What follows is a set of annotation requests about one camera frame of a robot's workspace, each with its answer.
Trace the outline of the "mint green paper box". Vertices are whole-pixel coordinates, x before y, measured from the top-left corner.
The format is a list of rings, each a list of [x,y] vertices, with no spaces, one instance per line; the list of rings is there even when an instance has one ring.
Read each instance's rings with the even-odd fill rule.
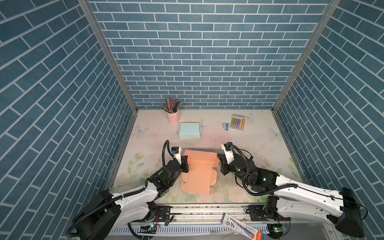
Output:
[[[179,124],[179,138],[192,139],[201,137],[201,123],[182,122]]]

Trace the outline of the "pink paper box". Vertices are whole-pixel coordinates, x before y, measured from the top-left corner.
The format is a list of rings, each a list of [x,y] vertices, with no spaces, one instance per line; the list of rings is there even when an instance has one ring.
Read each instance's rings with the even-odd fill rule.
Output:
[[[219,158],[216,153],[185,150],[189,172],[182,173],[180,188],[189,193],[211,195],[217,182]]]

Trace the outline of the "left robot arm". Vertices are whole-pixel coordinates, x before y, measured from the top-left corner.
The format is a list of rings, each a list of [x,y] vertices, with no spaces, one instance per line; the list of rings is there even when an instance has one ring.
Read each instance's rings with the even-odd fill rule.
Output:
[[[66,237],[104,240],[122,225],[152,220],[158,215],[155,200],[170,190],[181,173],[188,171],[188,157],[182,156],[181,147],[170,147],[170,142],[165,141],[162,167],[147,177],[143,186],[115,194],[108,190],[100,192],[74,217]]]

